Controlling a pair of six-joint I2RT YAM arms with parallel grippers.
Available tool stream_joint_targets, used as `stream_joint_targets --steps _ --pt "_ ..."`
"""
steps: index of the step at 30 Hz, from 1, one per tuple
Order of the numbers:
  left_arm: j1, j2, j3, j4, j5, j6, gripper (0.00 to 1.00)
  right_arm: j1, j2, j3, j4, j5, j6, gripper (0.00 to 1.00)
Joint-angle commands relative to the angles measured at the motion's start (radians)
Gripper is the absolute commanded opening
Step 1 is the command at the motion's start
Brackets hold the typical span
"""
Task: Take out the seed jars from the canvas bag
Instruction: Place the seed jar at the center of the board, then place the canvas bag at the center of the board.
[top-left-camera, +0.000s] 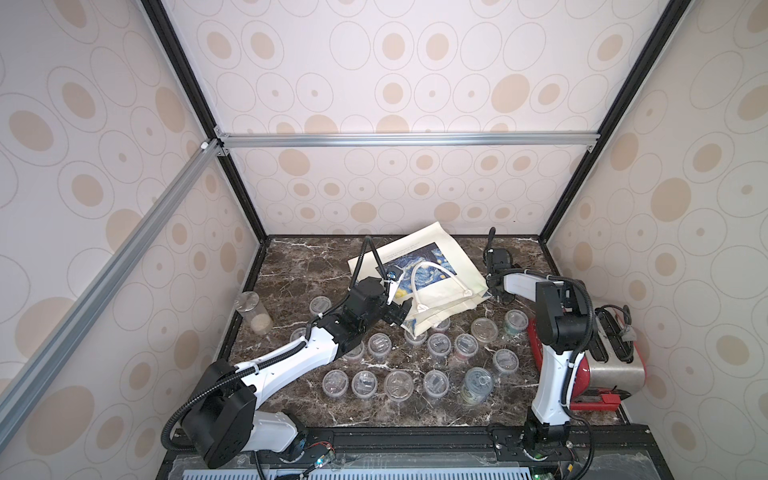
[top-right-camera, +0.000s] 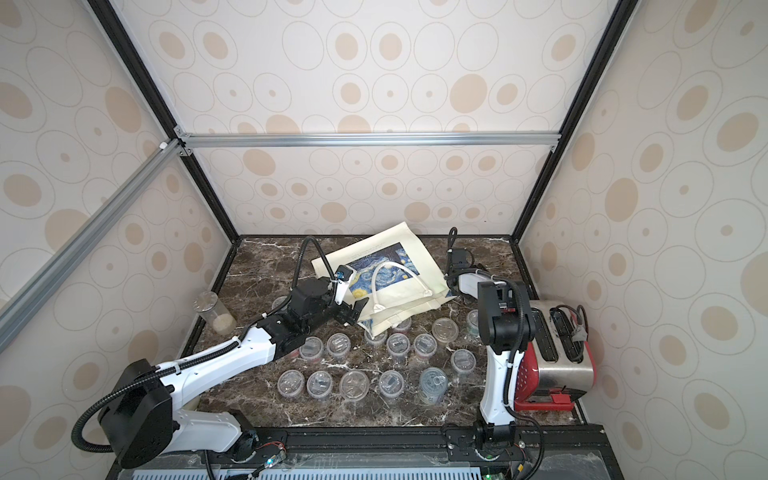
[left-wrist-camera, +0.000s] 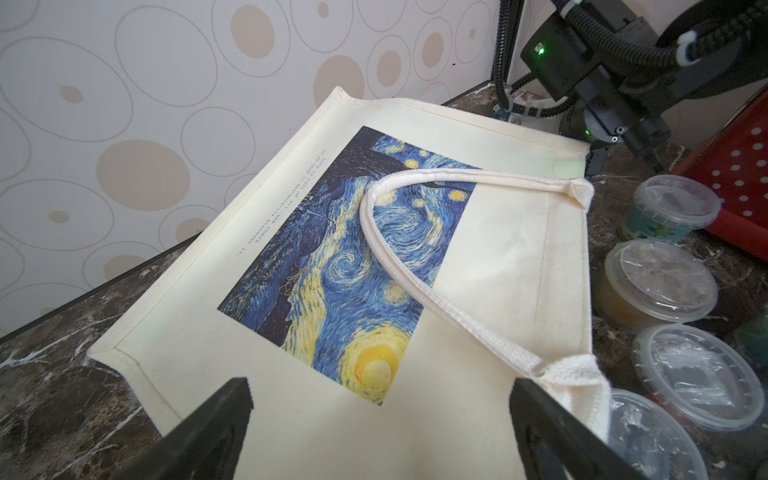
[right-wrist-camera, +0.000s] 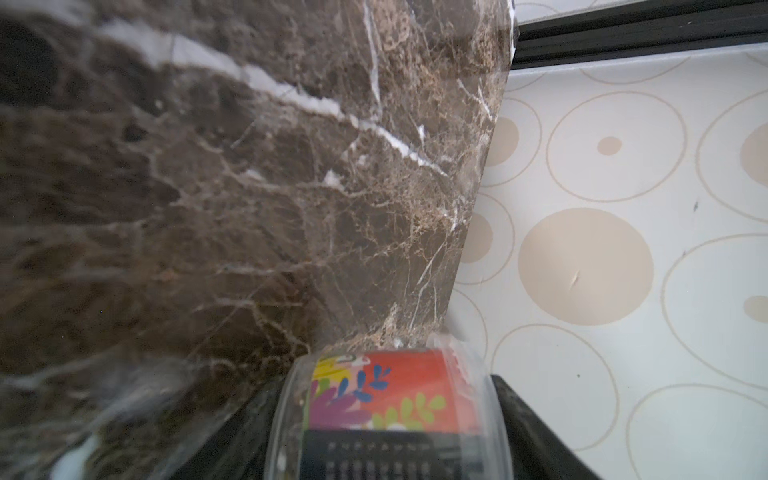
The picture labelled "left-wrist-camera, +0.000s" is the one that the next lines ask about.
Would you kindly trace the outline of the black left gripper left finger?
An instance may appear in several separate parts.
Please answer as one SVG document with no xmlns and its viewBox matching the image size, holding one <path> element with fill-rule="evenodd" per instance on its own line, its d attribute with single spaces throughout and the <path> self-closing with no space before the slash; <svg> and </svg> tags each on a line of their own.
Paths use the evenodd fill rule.
<svg viewBox="0 0 768 480">
<path fill-rule="evenodd" d="M 232 479 L 253 409 L 248 380 L 232 378 L 115 479 Z"/>
</svg>

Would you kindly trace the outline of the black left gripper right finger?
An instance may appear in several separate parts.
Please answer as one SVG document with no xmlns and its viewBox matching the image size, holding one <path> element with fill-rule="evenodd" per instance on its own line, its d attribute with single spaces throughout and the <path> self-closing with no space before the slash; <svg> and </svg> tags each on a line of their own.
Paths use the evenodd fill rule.
<svg viewBox="0 0 768 480">
<path fill-rule="evenodd" d="M 530 379 L 515 380 L 509 411 L 528 479 L 643 477 Z"/>
</svg>

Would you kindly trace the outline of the orange seed jar clear lid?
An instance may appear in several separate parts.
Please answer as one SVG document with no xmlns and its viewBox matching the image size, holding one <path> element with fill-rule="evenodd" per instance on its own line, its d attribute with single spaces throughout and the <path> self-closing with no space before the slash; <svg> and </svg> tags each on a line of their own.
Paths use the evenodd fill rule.
<svg viewBox="0 0 768 480">
<path fill-rule="evenodd" d="M 659 405 L 636 393 L 611 391 L 608 445 L 648 479 L 709 478 L 685 429 Z"/>
</svg>

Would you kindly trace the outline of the clear seed jar row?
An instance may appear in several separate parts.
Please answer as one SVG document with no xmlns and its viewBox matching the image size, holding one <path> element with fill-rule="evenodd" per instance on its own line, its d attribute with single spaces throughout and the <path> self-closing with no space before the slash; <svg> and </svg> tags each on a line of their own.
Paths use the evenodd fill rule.
<svg viewBox="0 0 768 480">
<path fill-rule="evenodd" d="M 684 324 L 648 328 L 633 341 L 631 358 L 653 399 L 701 428 L 745 430 L 765 407 L 762 385 L 751 366 L 703 330 Z"/>
</svg>

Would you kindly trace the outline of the wide amber seed jar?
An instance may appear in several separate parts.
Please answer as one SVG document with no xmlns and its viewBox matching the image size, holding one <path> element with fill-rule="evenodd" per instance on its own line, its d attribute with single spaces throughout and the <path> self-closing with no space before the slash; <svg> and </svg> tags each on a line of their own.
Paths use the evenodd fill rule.
<svg viewBox="0 0 768 480">
<path fill-rule="evenodd" d="M 718 301 L 713 274 L 692 254 L 652 239 L 616 245 L 593 285 L 598 316 L 633 334 L 706 317 Z"/>
</svg>

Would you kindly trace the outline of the cream canvas starry night bag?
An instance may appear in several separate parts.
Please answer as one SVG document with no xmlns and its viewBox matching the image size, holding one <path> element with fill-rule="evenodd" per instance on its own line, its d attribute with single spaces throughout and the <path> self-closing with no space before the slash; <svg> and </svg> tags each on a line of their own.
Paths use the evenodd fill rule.
<svg viewBox="0 0 768 480">
<path fill-rule="evenodd" d="M 517 379 L 608 435 L 587 150 L 336 89 L 88 354 L 163 434 L 246 379 L 239 479 L 520 479 Z"/>
</svg>

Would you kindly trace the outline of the teal label seed jar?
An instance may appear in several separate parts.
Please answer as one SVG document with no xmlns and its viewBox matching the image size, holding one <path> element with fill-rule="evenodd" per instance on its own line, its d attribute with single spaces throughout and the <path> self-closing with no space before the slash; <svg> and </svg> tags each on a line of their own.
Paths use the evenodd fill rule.
<svg viewBox="0 0 768 480">
<path fill-rule="evenodd" d="M 618 228 L 623 240 L 677 243 L 711 225 L 722 202 L 707 186 L 677 175 L 657 175 L 633 192 L 632 205 Z"/>
</svg>

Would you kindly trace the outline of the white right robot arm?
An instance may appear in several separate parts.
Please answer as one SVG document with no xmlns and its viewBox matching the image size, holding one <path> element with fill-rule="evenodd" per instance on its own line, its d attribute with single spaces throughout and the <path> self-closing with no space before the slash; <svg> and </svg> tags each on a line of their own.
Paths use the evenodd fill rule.
<svg viewBox="0 0 768 480">
<path fill-rule="evenodd" d="M 700 1 L 656 35 L 623 1 L 557 1 L 522 49 L 529 73 L 508 74 L 521 4 L 503 1 L 492 78 L 495 114 L 562 115 L 561 132 L 591 145 L 587 165 L 623 142 L 656 172 L 669 139 L 662 114 L 767 76 L 767 3 Z"/>
</svg>

